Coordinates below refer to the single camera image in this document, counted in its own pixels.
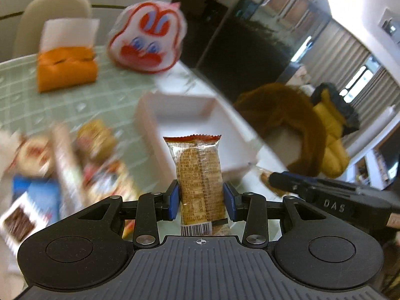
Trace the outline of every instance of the white tray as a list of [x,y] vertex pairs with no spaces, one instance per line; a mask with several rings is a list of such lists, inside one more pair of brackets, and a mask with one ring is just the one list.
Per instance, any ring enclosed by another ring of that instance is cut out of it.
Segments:
[[137,105],[136,124],[158,163],[160,188],[177,178],[176,167],[163,136],[221,135],[218,154],[224,181],[241,178],[257,163],[250,148],[221,103],[213,97],[147,92]]

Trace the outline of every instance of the screw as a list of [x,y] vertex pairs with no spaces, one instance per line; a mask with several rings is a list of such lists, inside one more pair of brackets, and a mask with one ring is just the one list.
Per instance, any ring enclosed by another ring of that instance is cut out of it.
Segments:
[[267,241],[267,238],[265,238],[263,235],[251,234],[246,238],[246,240],[252,245],[261,245]]
[[141,245],[151,245],[156,239],[149,234],[143,234],[136,238],[136,242]]

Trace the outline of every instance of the ridged grip surface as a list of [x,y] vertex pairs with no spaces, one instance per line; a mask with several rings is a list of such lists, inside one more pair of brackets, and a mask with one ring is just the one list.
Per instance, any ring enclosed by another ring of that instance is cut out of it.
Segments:
[[172,236],[157,248],[139,250],[120,275],[98,287],[63,293],[34,286],[19,299],[385,299],[369,286],[345,292],[324,292],[304,287],[281,273],[264,250],[246,248],[235,237],[203,237],[204,244],[198,244],[196,241],[199,239]]

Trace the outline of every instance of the food wrapper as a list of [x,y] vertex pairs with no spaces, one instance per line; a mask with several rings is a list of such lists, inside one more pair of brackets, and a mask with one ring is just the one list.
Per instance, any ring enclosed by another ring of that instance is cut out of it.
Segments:
[[10,167],[11,172],[30,178],[46,178],[54,169],[55,161],[48,136],[34,135],[22,138]]
[[[78,130],[76,147],[83,167],[83,191],[86,206],[111,195],[120,195],[124,202],[137,201],[141,192],[121,161],[125,141],[106,127],[101,119],[91,120]],[[132,232],[135,220],[127,220],[123,238]]]
[[176,164],[183,236],[220,236],[229,232],[218,157],[220,138],[164,137]]
[[113,155],[117,139],[101,119],[95,119],[79,129],[76,145],[85,157],[102,164]]
[[0,217],[0,233],[16,256],[23,241],[44,229],[48,222],[28,194],[24,193]]
[[55,169],[61,186],[60,218],[64,219],[86,206],[83,175],[75,156],[69,127],[57,123],[51,129]]
[[[120,195],[124,202],[137,201],[140,191],[129,175],[126,165],[114,160],[101,167],[88,163],[84,168],[83,186],[89,205],[111,195]],[[123,238],[133,231],[135,220],[127,220]]]
[[93,45],[98,27],[98,19],[65,18],[45,22],[37,55],[39,92],[96,81],[98,67]]

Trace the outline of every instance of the orange bag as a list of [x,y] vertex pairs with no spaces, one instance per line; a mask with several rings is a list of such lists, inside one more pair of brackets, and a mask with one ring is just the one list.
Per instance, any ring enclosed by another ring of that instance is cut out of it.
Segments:
[[46,92],[93,83],[95,53],[87,47],[60,47],[37,55],[37,89]]

